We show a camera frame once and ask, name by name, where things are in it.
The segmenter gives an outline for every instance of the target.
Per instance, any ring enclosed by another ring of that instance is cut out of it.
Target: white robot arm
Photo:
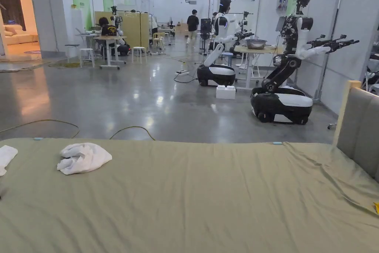
[[[300,17],[297,20],[298,44],[296,46],[295,57],[297,57],[298,59],[304,60],[304,59],[308,59],[314,55],[323,54],[323,53],[327,53],[327,52],[331,51],[330,47],[322,47],[322,46],[321,47],[314,47],[312,49],[307,49],[308,47],[310,47],[310,45],[306,44],[307,37],[309,34],[309,30],[307,30],[307,29],[302,30],[301,29],[302,25],[303,25],[303,19]]]
[[[224,51],[224,45],[226,43],[235,42],[237,41],[238,37],[235,36],[228,36],[226,38],[219,38],[220,42],[216,46],[216,48],[207,56],[207,58],[204,61],[205,66],[211,66],[221,55],[221,53]]]

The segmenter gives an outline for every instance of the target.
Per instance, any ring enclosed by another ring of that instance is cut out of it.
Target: styrofoam block
[[[216,89],[217,99],[235,99],[236,98],[236,88],[234,86],[218,85]]]

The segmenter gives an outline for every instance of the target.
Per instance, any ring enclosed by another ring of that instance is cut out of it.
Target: couch
[[[38,38],[27,31],[23,31],[20,25],[4,25],[5,39],[7,45],[32,43]]]

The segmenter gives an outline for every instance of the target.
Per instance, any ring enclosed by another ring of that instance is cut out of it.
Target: computer monitor
[[[276,32],[281,32],[284,26],[284,22],[287,19],[286,16],[279,17],[278,25],[276,25]]]

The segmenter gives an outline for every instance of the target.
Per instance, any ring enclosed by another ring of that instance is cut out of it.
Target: crumpled white cloth
[[[6,173],[5,167],[17,155],[18,150],[8,145],[0,148],[0,176]]]
[[[67,159],[58,163],[57,170],[66,175],[90,172],[112,160],[104,148],[89,142],[67,145],[60,154]]]

